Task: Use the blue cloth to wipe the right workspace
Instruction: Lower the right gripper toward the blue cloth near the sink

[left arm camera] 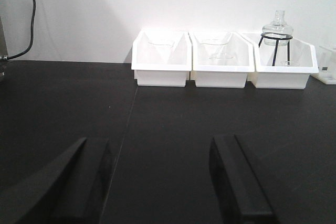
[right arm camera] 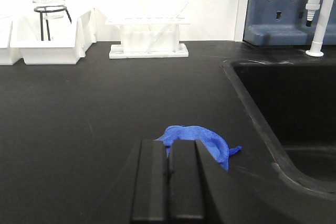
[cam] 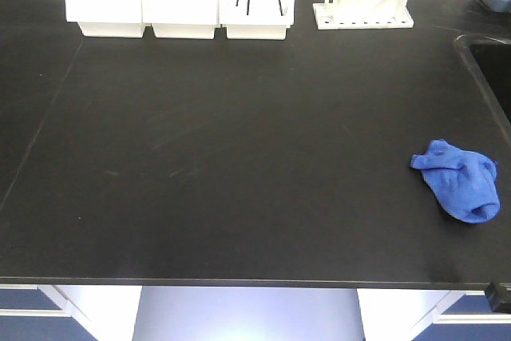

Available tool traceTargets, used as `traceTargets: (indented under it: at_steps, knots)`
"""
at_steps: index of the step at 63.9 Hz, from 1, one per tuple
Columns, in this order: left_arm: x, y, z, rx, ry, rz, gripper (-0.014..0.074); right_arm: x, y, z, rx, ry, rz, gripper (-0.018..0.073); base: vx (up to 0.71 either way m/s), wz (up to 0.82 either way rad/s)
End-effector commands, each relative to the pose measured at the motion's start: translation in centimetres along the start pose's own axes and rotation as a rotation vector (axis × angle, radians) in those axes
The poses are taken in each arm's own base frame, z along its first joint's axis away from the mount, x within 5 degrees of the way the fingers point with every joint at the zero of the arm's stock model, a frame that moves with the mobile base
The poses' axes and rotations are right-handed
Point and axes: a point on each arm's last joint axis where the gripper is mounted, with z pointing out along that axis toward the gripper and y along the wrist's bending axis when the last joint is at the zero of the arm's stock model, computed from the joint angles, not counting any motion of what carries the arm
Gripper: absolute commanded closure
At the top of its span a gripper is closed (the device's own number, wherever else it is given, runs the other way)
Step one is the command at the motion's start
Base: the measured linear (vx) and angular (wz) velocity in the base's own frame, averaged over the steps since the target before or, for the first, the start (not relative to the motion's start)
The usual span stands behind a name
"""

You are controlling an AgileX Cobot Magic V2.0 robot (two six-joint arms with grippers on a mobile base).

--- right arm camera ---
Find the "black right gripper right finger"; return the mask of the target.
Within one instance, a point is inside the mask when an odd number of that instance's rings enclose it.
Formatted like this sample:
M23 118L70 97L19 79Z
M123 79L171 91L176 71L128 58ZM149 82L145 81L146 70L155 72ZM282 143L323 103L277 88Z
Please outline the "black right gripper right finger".
M169 207L172 221L204 221L202 183L195 142L176 140L169 155Z

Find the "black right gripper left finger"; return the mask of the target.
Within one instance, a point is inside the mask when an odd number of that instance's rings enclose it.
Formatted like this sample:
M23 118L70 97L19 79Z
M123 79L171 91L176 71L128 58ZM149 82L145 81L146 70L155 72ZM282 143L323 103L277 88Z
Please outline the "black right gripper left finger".
M167 221L167 168L163 142L142 141L131 221Z

